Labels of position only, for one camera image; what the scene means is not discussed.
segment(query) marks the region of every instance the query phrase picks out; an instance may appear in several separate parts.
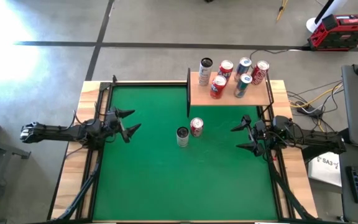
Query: white can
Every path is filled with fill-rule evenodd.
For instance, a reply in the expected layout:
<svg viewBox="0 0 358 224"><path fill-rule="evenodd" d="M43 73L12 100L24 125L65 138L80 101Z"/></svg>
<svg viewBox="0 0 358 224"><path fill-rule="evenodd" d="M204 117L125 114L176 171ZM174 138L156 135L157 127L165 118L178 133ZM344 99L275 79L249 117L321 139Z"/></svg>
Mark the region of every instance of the white can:
<svg viewBox="0 0 358 224"><path fill-rule="evenodd" d="M212 72L212 59L203 58L200 62L200 73L198 75L198 84L201 86L207 86L209 84L209 78Z"/></svg>
<svg viewBox="0 0 358 224"><path fill-rule="evenodd" d="M177 142L180 147L186 147L189 143L189 129L180 127L177 130Z"/></svg>

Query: wooden table frame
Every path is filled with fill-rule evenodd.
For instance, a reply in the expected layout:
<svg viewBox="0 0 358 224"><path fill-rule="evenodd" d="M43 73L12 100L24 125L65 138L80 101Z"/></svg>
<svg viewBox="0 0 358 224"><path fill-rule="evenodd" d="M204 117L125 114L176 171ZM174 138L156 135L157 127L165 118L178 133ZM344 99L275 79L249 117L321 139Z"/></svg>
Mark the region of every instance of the wooden table frame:
<svg viewBox="0 0 358 224"><path fill-rule="evenodd" d="M111 92L115 85L117 86L136 86L136 85L187 85L188 81L149 81L149 82L120 82L116 81L114 84L111 82L84 82L80 102L78 105L78 117L79 120L93 119L97 117L95 114L94 104L99 102L98 110L107 111L109 103L111 102ZM272 94L274 97L274 103L272 107L267 108L259 107L260 113L265 111L264 116L267 117L266 121L273 118L273 115L282 115L287 118L292 118L290 105L288 102L287 92L285 89L284 82L282 80L272 80L268 83L271 86ZM70 142L67 147L66 154L79 148L79 144ZM98 151L87 151L82 149L77 153L71 155L63 161L62 169L58 178L55 193L51 202L50 211L48 213L48 220L59 217L65 209L71 204L76 194L81 188L81 185L93 170L98 156ZM288 147L281 153L277 154L277 160L275 161L276 168L283 178L289 184L291 191L295 197L300 201L302 206L306 210L317 217L316 208L314 205L313 196L310 189L308 176L306 173L305 163L303 161L302 153L300 149L294 147ZM92 186L86 194L83 203L77 209L72 219L82 219L83 222L91 222L93 217L93 207L96 198L97 184ZM272 182L273 191L275 191L275 201L278 217L280 218L299 218L299 215L293 213L292 206L288 204L288 200L281 188ZM235 220L229 222L254 222L250 220Z"/></svg>

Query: metal support leg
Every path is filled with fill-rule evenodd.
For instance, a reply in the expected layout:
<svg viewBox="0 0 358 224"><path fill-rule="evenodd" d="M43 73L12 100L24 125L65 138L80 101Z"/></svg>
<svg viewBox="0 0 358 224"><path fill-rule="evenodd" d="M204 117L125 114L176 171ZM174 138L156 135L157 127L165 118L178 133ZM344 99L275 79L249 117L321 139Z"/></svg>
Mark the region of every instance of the metal support leg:
<svg viewBox="0 0 358 224"><path fill-rule="evenodd" d="M2 153L12 153L13 155L21 156L22 159L28 159L31 152L26 152L16 147L8 146L7 144L0 143L0 151Z"/></svg>
<svg viewBox="0 0 358 224"><path fill-rule="evenodd" d="M13 147L14 151L12 151L13 155L18 155L21 157L21 159L28 159L31 155L31 152L23 151L22 149L18 149Z"/></svg>

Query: green table surface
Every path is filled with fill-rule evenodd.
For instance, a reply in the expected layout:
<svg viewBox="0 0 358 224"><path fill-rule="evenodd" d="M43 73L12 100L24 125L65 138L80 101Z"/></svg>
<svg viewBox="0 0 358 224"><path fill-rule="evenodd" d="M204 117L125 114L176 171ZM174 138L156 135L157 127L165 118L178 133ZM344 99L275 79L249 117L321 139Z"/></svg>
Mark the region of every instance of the green table surface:
<svg viewBox="0 0 358 224"><path fill-rule="evenodd" d="M106 143L94 220L276 220L267 163L236 144L247 131L230 132L254 106L192 106L184 86L118 86L112 105L136 112L142 123L129 144ZM176 130L204 121L203 134L177 145Z"/></svg>

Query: black floor line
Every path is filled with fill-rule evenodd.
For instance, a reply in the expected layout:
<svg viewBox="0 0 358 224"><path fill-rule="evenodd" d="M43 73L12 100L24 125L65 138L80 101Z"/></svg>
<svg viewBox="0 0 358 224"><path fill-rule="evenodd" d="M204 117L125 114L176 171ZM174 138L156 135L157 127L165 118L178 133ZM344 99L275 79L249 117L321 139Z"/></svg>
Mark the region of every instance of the black floor line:
<svg viewBox="0 0 358 224"><path fill-rule="evenodd" d="M235 44L171 44L103 42L102 47L155 48L155 49L224 49L224 50L311 50L309 46L235 45Z"/></svg>
<svg viewBox="0 0 358 224"><path fill-rule="evenodd" d="M71 41L17 41L14 45L23 46L48 46L48 47L94 47L96 42L71 42Z"/></svg>
<svg viewBox="0 0 358 224"><path fill-rule="evenodd" d="M112 5L114 4L114 0L109 0L109 3L106 8L106 12L104 13L102 26L100 27L98 39L96 41L96 46L93 49L93 54L91 57L91 61L89 63L88 71L86 72L85 81L91 81L93 77L93 72L96 67L96 62L98 61L101 44L104 39L104 35L106 33L107 25L109 24L110 13L112 11Z"/></svg>
<svg viewBox="0 0 358 224"><path fill-rule="evenodd" d="M126 42L65 42L65 41L17 41L14 45L57 47L117 47L139 49L220 49L220 50L301 50L311 51L309 46L286 45L233 45L233 44L170 44L170 43L126 43ZM358 47L350 50L358 52Z"/></svg>

